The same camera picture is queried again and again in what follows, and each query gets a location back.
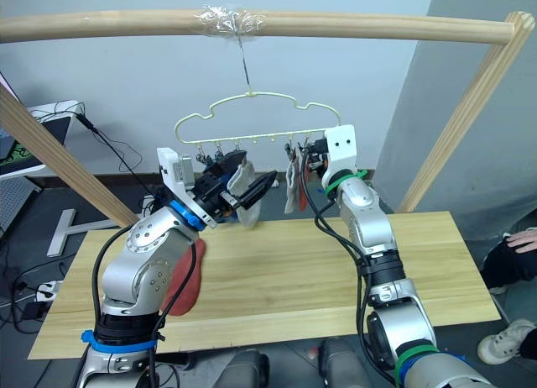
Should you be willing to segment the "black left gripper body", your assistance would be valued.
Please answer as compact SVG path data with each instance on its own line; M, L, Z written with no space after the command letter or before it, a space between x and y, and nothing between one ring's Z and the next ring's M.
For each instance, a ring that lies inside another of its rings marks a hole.
M196 179L193 189L195 201L215 221L224 221L232 213L229 205L222 200L221 193L227 191L227 183L235 172L235 166L213 162Z

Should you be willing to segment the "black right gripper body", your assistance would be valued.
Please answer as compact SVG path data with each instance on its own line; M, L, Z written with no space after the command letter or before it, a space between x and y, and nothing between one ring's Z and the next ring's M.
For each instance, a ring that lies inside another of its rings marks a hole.
M308 171L324 171L328 166L328 143L326 138L308 143L304 148L305 168Z

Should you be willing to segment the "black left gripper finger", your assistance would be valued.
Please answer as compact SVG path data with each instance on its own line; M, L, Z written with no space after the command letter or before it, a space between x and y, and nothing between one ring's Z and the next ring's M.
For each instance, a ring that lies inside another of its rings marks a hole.
M216 175L225 175L234 173L247 156L247 151L235 149L216 159Z
M250 184L248 189L238 198L239 207L248 210L260 201L272 187L277 174L276 170L272 170Z

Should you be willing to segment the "bystander bare hand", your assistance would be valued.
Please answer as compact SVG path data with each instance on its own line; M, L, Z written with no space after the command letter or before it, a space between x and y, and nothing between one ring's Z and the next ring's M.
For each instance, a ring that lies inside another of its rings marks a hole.
M528 228L522 232L507 237L507 246L517 254L524 254L537 250L537 230Z

